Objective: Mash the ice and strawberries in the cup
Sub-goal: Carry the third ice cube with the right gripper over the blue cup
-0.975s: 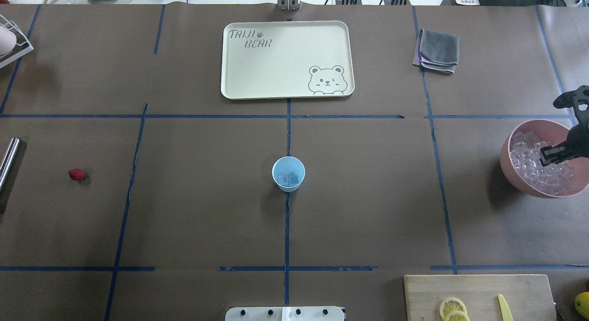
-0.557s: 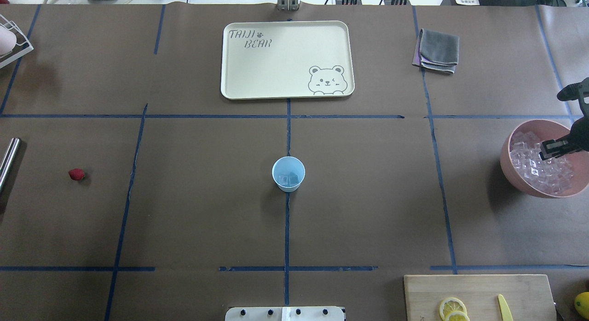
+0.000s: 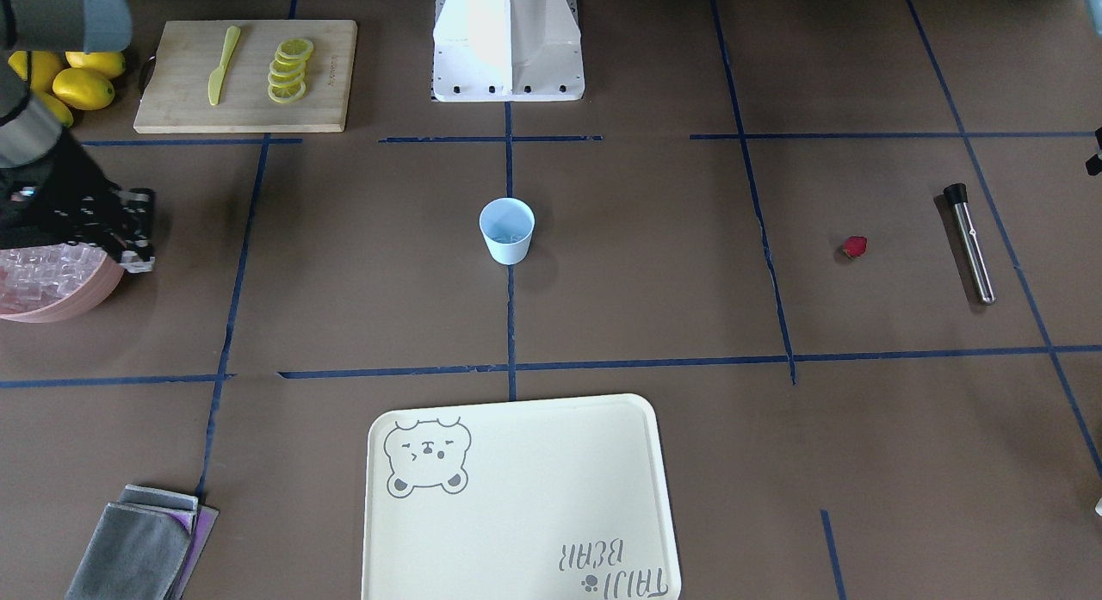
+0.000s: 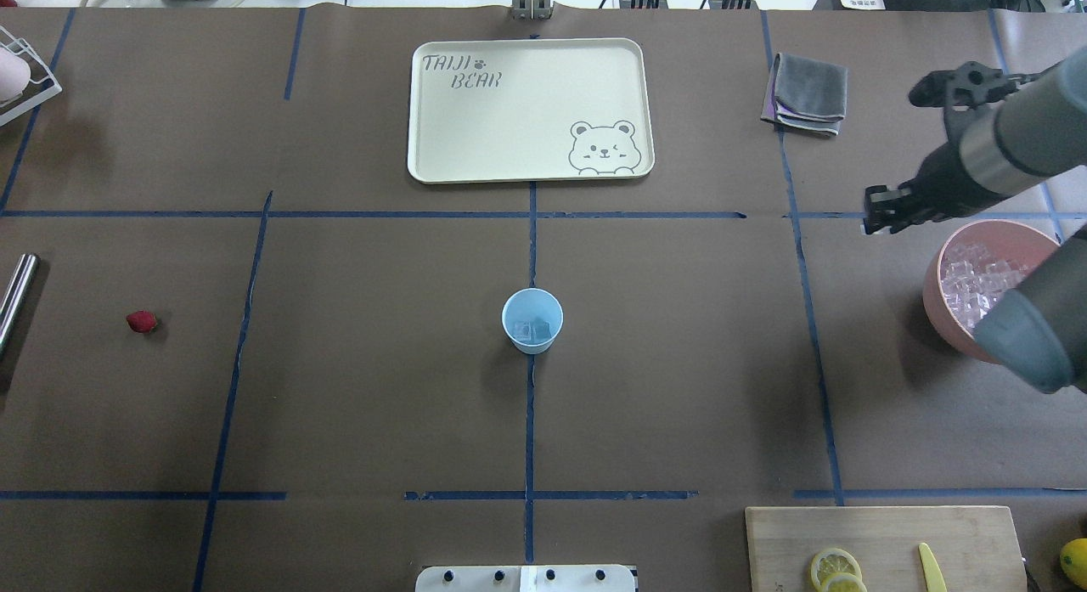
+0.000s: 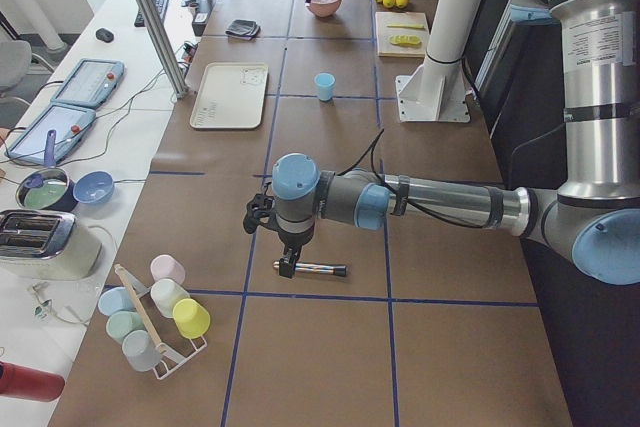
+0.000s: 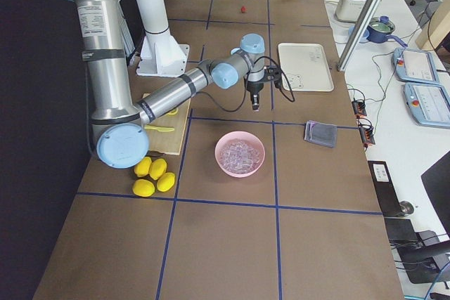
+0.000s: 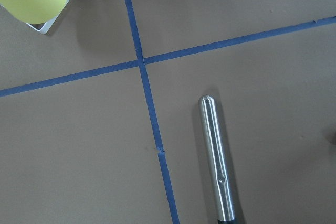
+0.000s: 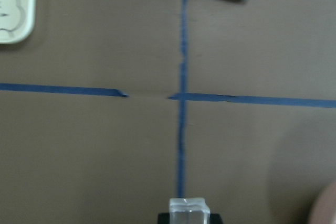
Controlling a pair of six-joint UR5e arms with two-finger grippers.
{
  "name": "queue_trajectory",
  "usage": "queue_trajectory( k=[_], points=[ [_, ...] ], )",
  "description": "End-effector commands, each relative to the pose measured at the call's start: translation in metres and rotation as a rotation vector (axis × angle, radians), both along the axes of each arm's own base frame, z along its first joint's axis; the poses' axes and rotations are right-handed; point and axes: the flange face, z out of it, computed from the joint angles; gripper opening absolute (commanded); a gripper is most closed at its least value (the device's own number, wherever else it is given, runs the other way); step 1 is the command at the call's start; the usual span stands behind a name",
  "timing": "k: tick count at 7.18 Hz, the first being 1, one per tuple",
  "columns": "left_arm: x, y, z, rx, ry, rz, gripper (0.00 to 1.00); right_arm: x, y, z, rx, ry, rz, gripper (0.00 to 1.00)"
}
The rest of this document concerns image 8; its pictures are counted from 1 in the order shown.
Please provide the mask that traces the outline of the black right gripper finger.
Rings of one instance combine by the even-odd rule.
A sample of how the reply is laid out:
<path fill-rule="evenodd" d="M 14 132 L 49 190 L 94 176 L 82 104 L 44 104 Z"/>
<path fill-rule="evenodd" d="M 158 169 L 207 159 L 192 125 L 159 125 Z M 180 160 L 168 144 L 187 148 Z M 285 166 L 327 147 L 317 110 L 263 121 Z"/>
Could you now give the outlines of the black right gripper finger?
<path fill-rule="evenodd" d="M 170 213 L 164 212 L 157 215 L 157 224 L 170 224 Z"/>

